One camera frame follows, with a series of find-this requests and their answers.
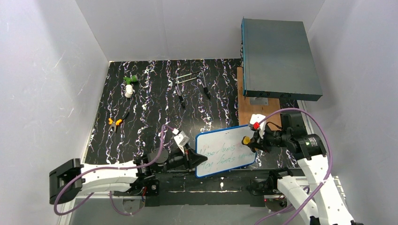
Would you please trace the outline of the yellow bone shaped eraser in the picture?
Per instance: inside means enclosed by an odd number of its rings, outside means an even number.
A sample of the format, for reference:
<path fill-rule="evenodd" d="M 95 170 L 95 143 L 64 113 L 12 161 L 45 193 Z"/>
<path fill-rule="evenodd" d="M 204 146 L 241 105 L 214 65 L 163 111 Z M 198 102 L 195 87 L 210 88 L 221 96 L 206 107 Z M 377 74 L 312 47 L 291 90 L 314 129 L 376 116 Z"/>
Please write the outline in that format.
<path fill-rule="evenodd" d="M 243 145 L 246 145 L 246 146 L 247 146 L 250 142 L 251 142 L 251 138 L 248 137 L 248 136 L 244 136 L 243 139 L 242 139 L 242 141 L 241 141 L 241 143 L 242 143 Z"/>

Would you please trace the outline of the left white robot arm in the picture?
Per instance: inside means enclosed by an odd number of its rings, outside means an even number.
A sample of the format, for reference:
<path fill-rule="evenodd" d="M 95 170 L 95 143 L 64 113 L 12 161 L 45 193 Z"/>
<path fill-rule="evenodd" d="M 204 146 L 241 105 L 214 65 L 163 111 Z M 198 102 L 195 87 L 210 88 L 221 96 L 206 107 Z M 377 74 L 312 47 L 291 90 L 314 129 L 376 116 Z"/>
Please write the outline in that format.
<path fill-rule="evenodd" d="M 59 204 L 75 199 L 79 194 L 121 192 L 126 195 L 158 196 L 160 181 L 156 173 L 183 166 L 191 171 L 208 158 L 196 153 L 188 144 L 173 151 L 156 149 L 135 160 L 115 165 L 82 164 L 71 159 L 49 173 L 49 203 L 53 205 L 61 190 L 76 181 L 61 194 Z"/>

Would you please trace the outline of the blue framed whiteboard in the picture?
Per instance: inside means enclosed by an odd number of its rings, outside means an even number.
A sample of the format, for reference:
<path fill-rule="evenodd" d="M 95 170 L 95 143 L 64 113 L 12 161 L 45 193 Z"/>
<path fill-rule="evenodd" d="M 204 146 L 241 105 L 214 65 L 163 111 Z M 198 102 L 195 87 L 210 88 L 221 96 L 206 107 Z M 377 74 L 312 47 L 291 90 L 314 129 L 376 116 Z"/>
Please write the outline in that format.
<path fill-rule="evenodd" d="M 241 143 L 243 137 L 252 135 L 253 131 L 247 125 L 198 134 L 195 138 L 196 153 L 207 157 L 207 160 L 196 167 L 196 177 L 253 164 L 257 154 Z"/>

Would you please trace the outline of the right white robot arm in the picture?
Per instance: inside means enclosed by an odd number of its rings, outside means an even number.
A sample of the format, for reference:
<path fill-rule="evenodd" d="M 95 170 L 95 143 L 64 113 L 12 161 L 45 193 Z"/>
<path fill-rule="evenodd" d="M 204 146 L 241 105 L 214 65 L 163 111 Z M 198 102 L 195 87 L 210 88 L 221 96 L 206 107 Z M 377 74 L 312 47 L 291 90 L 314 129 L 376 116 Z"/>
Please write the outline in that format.
<path fill-rule="evenodd" d="M 288 168 L 269 171 L 266 179 L 253 179 L 247 187 L 252 195 L 279 195 L 287 199 L 288 209 L 295 209 L 293 217 L 300 215 L 308 225 L 356 225 L 348 211 L 331 175 L 332 158 L 316 134 L 310 134 L 302 119 L 303 111 L 292 112 L 290 108 L 280 112 L 281 125 L 272 130 L 267 116 L 254 114 L 248 126 L 254 132 L 245 136 L 242 144 L 252 152 L 270 152 L 273 147 L 286 148 L 293 154 L 308 182 L 306 191 L 299 185 Z"/>

